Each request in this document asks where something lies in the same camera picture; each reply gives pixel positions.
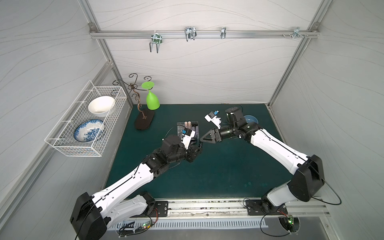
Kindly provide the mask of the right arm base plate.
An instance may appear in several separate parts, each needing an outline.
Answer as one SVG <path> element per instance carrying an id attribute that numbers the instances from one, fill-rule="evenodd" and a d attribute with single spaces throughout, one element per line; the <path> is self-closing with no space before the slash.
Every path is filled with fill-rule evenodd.
<path id="1" fill-rule="evenodd" d="M 285 205 L 276 207 L 267 200 L 245 198 L 243 199 L 243 206 L 246 208 L 249 216 L 288 215 Z"/>

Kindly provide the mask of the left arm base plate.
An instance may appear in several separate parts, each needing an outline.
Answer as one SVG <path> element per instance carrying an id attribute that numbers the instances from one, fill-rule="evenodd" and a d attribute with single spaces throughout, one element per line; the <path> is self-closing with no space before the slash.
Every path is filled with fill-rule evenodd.
<path id="1" fill-rule="evenodd" d="M 169 202 L 168 201 L 155 201 L 153 211 L 150 214 L 151 218 L 165 218 L 168 216 Z"/>

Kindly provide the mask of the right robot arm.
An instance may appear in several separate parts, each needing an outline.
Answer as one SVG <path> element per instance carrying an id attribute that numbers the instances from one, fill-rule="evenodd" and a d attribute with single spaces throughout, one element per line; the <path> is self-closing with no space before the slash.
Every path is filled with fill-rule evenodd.
<path id="1" fill-rule="evenodd" d="M 201 137 L 202 142 L 215 144 L 229 138 L 245 140 L 266 152 L 293 176 L 287 183 L 262 196 L 260 207 L 264 213 L 274 213 L 285 203 L 294 200 L 308 202 L 328 184 L 320 157 L 308 156 L 289 147 L 262 128 L 257 121 L 249 120 L 238 107 L 229 108 L 225 113 L 228 121 L 225 126 L 221 125 L 219 111 L 205 115 L 205 120 L 213 123 L 215 128 Z"/>

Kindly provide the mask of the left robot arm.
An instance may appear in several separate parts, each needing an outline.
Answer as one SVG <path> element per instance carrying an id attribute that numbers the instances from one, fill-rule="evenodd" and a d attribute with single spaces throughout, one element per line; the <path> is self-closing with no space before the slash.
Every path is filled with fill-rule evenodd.
<path id="1" fill-rule="evenodd" d="M 165 173 L 170 164 L 180 161 L 193 162 L 202 153 L 203 145 L 186 145 L 175 135 L 165 138 L 160 148 L 147 155 L 129 174 L 92 195 L 81 194 L 75 203 L 70 223 L 77 240 L 99 240 L 117 222 L 149 215 L 155 200 L 145 192 L 127 201 L 126 198 L 141 186 Z"/>

